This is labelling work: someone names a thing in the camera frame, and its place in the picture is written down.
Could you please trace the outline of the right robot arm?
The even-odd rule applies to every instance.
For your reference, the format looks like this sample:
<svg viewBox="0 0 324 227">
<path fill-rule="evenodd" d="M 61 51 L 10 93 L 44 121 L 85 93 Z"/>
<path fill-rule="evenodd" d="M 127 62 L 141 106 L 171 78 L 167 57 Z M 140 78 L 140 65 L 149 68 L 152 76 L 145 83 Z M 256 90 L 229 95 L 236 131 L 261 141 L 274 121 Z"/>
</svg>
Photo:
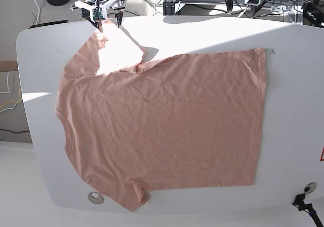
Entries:
<svg viewBox="0 0 324 227">
<path fill-rule="evenodd" d="M 110 9 L 113 10 L 116 27 L 121 28 L 125 7 L 126 0 L 81 0 L 76 1 L 71 10 L 80 9 L 82 18 L 101 31 Z"/>
</svg>

